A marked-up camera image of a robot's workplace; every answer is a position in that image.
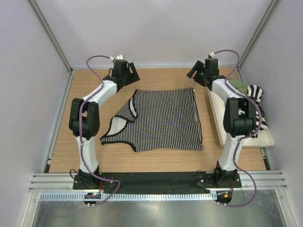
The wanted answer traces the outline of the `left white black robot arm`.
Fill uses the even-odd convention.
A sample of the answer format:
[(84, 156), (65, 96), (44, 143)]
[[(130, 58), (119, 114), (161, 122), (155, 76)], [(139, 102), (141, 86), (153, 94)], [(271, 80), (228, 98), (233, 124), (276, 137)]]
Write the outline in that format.
[(103, 181), (96, 158), (95, 136), (100, 128), (100, 107), (125, 86), (140, 80), (134, 64), (122, 55), (115, 58), (101, 55), (113, 62), (109, 74), (100, 79), (100, 85), (83, 98), (71, 103), (69, 129), (76, 137), (80, 152), (80, 167), (73, 177), (73, 189), (96, 189)]

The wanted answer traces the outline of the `thin-striped black white tank top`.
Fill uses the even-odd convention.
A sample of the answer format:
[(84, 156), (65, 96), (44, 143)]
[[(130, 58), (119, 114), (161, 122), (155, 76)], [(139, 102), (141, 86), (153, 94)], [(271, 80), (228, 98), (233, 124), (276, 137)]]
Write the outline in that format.
[(112, 117), (101, 143), (128, 144), (133, 151), (202, 150), (194, 89), (136, 90)]

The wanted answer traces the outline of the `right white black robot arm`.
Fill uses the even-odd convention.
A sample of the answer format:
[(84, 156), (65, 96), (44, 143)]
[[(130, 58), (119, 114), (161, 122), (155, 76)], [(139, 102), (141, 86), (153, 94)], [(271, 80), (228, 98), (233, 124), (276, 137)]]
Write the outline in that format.
[(215, 185), (225, 187), (236, 180), (243, 143), (256, 132), (258, 105), (239, 93), (225, 76), (219, 74), (217, 58), (209, 57), (205, 62), (196, 61), (187, 77), (217, 94), (225, 104), (223, 128), (226, 141), (213, 173)]

